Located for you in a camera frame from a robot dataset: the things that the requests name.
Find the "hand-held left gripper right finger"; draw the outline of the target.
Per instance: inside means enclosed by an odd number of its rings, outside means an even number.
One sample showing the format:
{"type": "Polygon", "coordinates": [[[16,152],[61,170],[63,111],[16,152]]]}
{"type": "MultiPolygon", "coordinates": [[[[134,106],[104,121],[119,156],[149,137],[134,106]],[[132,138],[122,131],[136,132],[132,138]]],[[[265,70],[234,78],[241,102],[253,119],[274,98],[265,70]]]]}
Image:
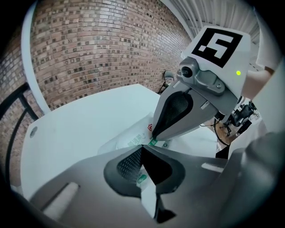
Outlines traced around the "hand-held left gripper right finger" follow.
{"type": "Polygon", "coordinates": [[[144,228],[226,228],[243,219],[238,190],[242,150],[229,160],[144,146],[143,159],[156,182],[157,209],[144,228]]]}

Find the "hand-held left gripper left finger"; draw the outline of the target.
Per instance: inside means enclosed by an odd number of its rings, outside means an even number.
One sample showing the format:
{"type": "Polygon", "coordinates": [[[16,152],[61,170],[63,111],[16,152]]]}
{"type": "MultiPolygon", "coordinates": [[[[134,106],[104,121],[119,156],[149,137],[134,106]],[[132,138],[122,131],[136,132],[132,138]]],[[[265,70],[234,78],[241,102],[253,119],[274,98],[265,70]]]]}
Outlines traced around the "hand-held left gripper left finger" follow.
{"type": "Polygon", "coordinates": [[[154,228],[136,186],[143,151],[129,147],[81,160],[39,188],[30,202],[47,215],[64,208],[53,227],[154,228]]]}

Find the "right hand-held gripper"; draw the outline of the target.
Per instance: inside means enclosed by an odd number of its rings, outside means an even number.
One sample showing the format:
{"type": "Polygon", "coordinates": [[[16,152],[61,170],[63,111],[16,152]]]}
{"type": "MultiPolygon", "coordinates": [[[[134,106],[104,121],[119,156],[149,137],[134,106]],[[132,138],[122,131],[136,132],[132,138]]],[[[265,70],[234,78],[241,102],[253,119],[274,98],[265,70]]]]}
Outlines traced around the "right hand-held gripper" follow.
{"type": "Polygon", "coordinates": [[[205,121],[226,121],[237,104],[250,59],[250,36],[205,26],[186,49],[187,57],[161,94],[153,116],[158,141],[186,134],[205,121]]]}

